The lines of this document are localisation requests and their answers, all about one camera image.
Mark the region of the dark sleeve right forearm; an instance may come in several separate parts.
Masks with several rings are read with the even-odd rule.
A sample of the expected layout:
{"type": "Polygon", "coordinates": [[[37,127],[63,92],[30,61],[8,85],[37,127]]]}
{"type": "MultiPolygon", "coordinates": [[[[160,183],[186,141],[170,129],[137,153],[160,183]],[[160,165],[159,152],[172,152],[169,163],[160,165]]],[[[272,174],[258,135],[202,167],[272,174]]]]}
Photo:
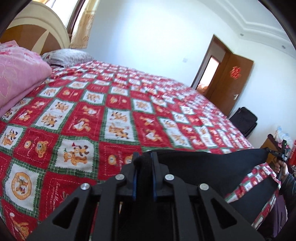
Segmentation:
{"type": "Polygon", "coordinates": [[[287,173],[285,176],[282,176],[281,180],[280,194],[283,195],[287,215],[290,217],[295,210],[295,178],[291,173],[287,173]]]}

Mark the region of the right hand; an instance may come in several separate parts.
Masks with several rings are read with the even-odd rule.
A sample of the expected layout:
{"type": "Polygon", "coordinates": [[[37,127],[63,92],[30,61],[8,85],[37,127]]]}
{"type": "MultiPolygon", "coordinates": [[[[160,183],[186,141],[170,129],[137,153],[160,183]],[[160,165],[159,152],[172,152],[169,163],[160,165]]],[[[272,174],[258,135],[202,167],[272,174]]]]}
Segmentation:
{"type": "Polygon", "coordinates": [[[277,161],[275,164],[275,173],[278,174],[278,178],[285,178],[289,174],[286,162],[280,160],[277,161]]]}

